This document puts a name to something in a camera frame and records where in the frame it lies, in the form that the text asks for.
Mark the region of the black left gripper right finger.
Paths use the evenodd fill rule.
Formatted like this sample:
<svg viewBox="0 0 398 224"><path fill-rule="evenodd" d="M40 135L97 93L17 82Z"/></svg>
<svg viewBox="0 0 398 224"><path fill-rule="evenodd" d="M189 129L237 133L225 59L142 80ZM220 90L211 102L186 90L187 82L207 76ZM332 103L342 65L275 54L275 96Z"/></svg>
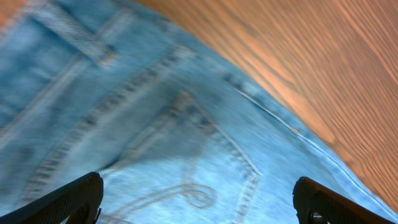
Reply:
<svg viewBox="0 0 398 224"><path fill-rule="evenodd" d="M293 205L300 224L393 224L308 177L296 182Z"/></svg>

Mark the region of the light blue denim jeans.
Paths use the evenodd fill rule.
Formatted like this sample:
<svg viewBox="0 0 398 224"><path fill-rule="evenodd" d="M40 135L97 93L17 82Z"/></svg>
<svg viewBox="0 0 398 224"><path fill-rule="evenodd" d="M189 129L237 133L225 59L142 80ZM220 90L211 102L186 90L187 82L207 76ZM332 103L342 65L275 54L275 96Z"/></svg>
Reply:
<svg viewBox="0 0 398 224"><path fill-rule="evenodd" d="M100 223L297 223L307 176L397 214L253 79L131 1L33 1L1 38L1 213L97 171Z"/></svg>

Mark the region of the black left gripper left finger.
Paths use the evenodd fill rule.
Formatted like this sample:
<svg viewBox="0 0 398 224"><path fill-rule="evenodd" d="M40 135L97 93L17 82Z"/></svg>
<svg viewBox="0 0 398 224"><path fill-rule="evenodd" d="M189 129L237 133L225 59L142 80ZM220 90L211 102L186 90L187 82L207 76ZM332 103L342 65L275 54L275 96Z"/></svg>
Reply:
<svg viewBox="0 0 398 224"><path fill-rule="evenodd" d="M86 175L1 217L1 224L95 224L101 213L103 179Z"/></svg>

